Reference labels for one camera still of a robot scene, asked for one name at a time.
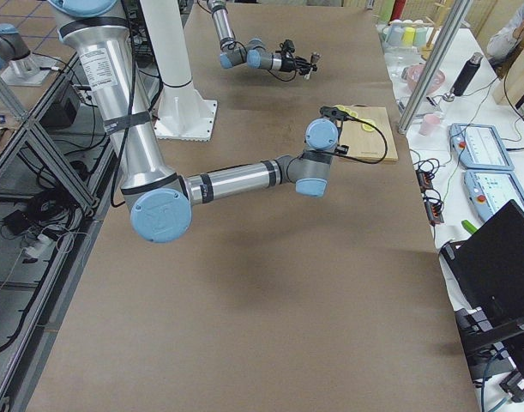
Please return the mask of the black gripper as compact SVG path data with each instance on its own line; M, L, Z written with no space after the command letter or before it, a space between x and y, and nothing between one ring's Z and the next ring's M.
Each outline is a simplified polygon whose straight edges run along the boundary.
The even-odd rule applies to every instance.
M316 63L316 59L314 58L306 60L302 57L291 56L291 62L293 71L296 73L303 73L304 78L310 78L311 74L317 71L316 65L310 65L308 67L308 64Z

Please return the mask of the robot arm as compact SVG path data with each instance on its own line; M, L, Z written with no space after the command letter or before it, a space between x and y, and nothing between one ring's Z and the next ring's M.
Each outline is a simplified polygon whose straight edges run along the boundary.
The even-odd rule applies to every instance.
M241 43L229 22L226 1L206 1L206 5L218 36L220 65L224 69L247 64L252 69L266 70L282 82L290 82L297 75L309 80L311 74L317 72L317 64L321 58L318 52L312 52L309 59L302 58L296 54L291 39L281 42L276 51L269 51L259 38Z
M133 33L122 1L54 1L60 40L76 50L105 132L123 165L121 192L135 231L154 243L173 241L188 229L192 207L241 192L292 182L299 194L321 197L332 159L343 155L338 122L344 112L322 109L305 132L297 156L184 177L165 163L162 138L207 141L217 102L197 92L190 72L183 23L173 1L141 4L163 83L153 111L137 74Z

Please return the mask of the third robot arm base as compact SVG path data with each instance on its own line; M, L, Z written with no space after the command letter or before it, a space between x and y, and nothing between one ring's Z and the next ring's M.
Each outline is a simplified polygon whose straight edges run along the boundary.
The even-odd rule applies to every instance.
M0 23L0 76L6 84L39 87L48 76L41 63L21 37L17 28Z

